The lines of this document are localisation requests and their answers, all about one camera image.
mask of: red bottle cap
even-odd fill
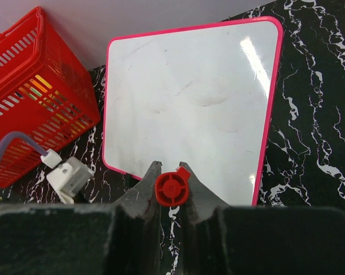
[[[190,172],[180,167],[177,172],[161,174],[154,185],[156,198],[165,207],[178,206],[186,202],[189,197]]]

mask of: basket handle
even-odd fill
[[[33,10],[31,10],[29,13],[27,13],[24,17],[22,17],[16,24],[14,24],[12,27],[10,27],[8,30],[6,30],[3,33],[0,33],[0,42],[6,38],[8,34],[13,32],[19,25],[21,25],[23,22],[25,22],[31,15],[34,13],[37,13],[38,15],[42,15],[42,8],[41,7],[35,7]]]

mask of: pink whiteboard frame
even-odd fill
[[[257,199],[259,198],[261,174],[263,172],[265,150],[266,150],[267,141],[268,141],[270,118],[271,118],[271,112],[272,112],[272,106],[273,106],[273,100],[274,100],[274,94],[275,94],[276,78],[277,78],[277,72],[278,72],[278,68],[279,68],[281,46],[283,43],[284,32],[283,32],[283,27],[282,27],[281,23],[279,22],[279,20],[277,20],[274,17],[263,16],[263,17],[256,17],[256,18],[239,19],[239,20],[234,20],[234,21],[211,23],[211,24],[200,25],[200,26],[181,27],[178,29],[171,29],[171,30],[159,30],[159,31],[150,32],[150,33],[132,34],[130,36],[116,37],[109,42],[107,53],[106,53],[105,102],[107,102],[107,96],[108,96],[108,78],[107,78],[108,61],[109,61],[109,49],[110,49],[112,42],[114,42],[116,40],[123,40],[123,39],[128,39],[128,38],[136,38],[136,37],[143,37],[143,36],[155,36],[155,35],[165,34],[165,33],[185,32],[188,30],[209,29],[209,28],[216,28],[216,27],[222,27],[222,26],[231,26],[231,25],[260,22],[260,21],[269,21],[269,22],[273,23],[277,28],[278,36],[277,36],[277,43],[276,43],[276,49],[275,49],[273,71],[272,71],[272,76],[271,76],[268,106],[267,106],[267,111],[266,111],[266,116],[265,116],[264,132],[263,132],[263,138],[261,141],[259,165],[257,166],[255,187],[253,189],[252,206],[255,206],[257,204]],[[106,108],[104,108],[104,129],[106,126],[105,124],[106,124]],[[107,162],[105,161],[105,150],[104,150],[104,148],[105,148],[105,138],[103,138],[103,140],[102,140],[102,160],[103,160],[105,166],[111,170],[117,171],[117,172],[122,173],[122,174],[126,174],[125,171],[122,171],[118,168],[112,167],[112,166],[107,164]],[[132,175],[132,177],[139,179],[139,180],[141,179],[139,176],[135,176],[135,175]]]

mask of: white wall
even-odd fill
[[[273,0],[0,0],[0,33],[36,6],[88,68],[115,36],[217,22]]]

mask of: red basket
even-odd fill
[[[90,74],[36,7],[0,34],[0,140],[11,131],[59,150],[100,120]],[[39,165],[14,140],[0,163],[0,187]]]

